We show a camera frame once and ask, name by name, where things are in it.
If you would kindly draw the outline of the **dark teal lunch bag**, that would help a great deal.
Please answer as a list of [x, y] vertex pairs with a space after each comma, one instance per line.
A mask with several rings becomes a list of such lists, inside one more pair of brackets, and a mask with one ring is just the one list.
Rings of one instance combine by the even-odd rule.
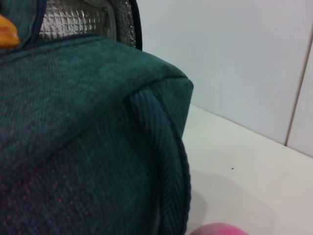
[[0, 235], [185, 235], [193, 83], [136, 0], [0, 0]]

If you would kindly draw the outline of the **yellow banana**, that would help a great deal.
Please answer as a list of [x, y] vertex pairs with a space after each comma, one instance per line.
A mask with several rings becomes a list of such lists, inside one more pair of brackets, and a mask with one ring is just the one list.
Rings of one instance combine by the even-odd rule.
[[0, 14], [0, 49], [17, 47], [20, 44], [16, 26]]

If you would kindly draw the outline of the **pink peach ball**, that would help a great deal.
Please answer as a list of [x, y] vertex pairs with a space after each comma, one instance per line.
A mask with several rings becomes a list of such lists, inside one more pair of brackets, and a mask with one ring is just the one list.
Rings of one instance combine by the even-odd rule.
[[211, 223], [195, 229], [190, 235], [249, 235], [249, 234], [229, 224]]

